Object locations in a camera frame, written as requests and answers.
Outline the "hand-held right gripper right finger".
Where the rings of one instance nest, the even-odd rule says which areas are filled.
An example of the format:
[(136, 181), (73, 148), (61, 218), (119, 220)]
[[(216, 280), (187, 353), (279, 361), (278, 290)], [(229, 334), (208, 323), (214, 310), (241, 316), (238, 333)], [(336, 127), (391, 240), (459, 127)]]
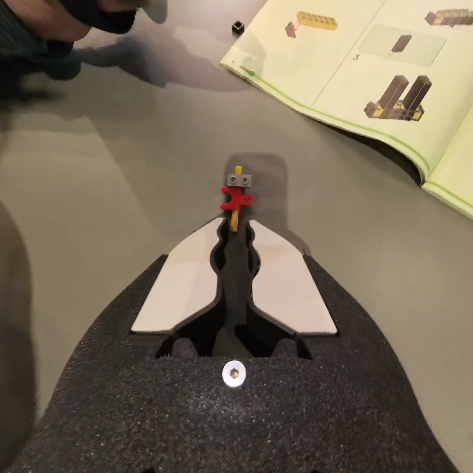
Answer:
[(251, 221), (260, 265), (252, 281), (255, 308), (289, 334), (335, 335), (337, 328), (305, 263), (288, 240)]

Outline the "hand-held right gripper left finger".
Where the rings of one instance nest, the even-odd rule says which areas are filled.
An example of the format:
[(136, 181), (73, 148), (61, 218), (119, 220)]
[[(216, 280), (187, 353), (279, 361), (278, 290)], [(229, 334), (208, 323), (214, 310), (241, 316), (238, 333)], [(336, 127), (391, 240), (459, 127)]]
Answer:
[(211, 305), (218, 277), (210, 256), (223, 223), (223, 218), (211, 220), (170, 251), (132, 325), (133, 333), (171, 333)]

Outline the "red yellow grey brick assembly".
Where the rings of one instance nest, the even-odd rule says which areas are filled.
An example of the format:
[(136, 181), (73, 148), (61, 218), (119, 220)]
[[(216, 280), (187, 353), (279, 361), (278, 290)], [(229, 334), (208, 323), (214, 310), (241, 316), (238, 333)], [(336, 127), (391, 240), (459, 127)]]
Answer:
[(240, 211), (253, 202), (253, 197), (246, 192), (251, 184), (252, 176), (244, 174), (241, 166), (236, 166), (233, 173), (227, 174), (226, 184), (221, 188), (229, 200), (220, 209), (230, 212), (229, 229), (233, 233), (238, 231)]

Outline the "grey desk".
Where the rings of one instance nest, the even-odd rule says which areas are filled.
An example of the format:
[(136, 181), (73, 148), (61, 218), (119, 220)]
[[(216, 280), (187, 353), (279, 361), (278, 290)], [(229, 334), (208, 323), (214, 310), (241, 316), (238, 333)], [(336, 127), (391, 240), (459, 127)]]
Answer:
[(294, 112), (220, 66), (264, 1), (169, 1), (96, 30), (80, 74), (1, 78), (1, 452), (39, 422), (73, 349), (254, 165), (265, 226), (367, 310), (437, 439), (472, 472), (472, 221), (400, 156)]

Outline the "person's left hand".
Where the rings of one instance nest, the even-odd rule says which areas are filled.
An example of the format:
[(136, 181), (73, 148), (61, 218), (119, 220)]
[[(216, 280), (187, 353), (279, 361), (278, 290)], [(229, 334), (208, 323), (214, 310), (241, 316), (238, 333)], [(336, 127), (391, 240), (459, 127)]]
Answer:
[(92, 28), (76, 20), (56, 0), (6, 0), (5, 3), (24, 25), (45, 40), (74, 43)]

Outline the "pale green instruction booklet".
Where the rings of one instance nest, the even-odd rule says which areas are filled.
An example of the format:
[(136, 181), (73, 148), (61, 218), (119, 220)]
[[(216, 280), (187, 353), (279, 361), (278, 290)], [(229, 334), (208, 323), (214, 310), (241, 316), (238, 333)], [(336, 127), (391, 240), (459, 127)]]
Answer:
[(221, 60), (293, 110), (404, 155), (473, 215), (473, 2), (267, 1)]

